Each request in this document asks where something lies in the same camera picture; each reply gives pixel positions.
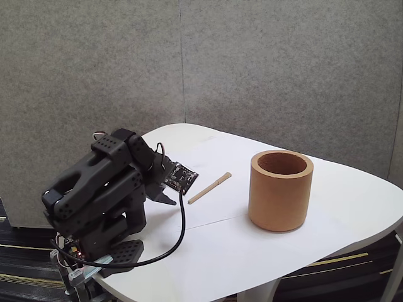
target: pencil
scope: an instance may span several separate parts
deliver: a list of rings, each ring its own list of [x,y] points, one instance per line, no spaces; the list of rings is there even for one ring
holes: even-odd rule
[[[223,176],[218,178],[215,182],[213,182],[211,185],[206,187],[202,192],[194,195],[192,198],[188,200],[188,204],[194,203],[197,199],[201,198],[203,195],[206,193],[210,192],[212,189],[217,187],[219,184],[223,183],[226,179],[230,178],[232,175],[230,172],[225,173]]]

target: cardboard tube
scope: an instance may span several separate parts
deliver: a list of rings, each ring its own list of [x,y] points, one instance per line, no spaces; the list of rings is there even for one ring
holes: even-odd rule
[[[249,217],[265,230],[284,232],[302,225],[308,211],[314,164],[299,153],[271,150],[251,161]]]

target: black circuit board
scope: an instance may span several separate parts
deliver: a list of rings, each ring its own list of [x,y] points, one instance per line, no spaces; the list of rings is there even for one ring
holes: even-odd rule
[[[183,190],[183,195],[185,195],[199,174],[189,170],[179,162],[171,162],[170,164],[174,164],[175,166],[172,172],[165,179],[165,184],[179,192],[181,190],[181,183],[186,180]]]

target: floor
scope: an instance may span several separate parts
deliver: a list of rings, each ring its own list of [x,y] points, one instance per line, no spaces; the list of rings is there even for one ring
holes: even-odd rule
[[[54,236],[53,230],[12,228],[0,202],[0,301],[69,301],[49,260]],[[399,247],[393,232],[362,250],[304,267],[282,279],[275,302],[377,302]],[[394,301],[403,301],[403,288]]]

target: gray wall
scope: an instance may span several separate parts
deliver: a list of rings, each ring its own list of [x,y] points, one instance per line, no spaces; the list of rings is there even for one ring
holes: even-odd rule
[[[45,226],[40,191],[118,126],[196,123],[403,187],[401,0],[6,0],[0,58],[13,225]]]
[[[400,101],[399,122],[394,142],[392,162],[388,180],[403,189],[403,98]]]
[[[0,1],[0,196],[46,226],[40,193],[92,132],[184,122],[177,0]]]

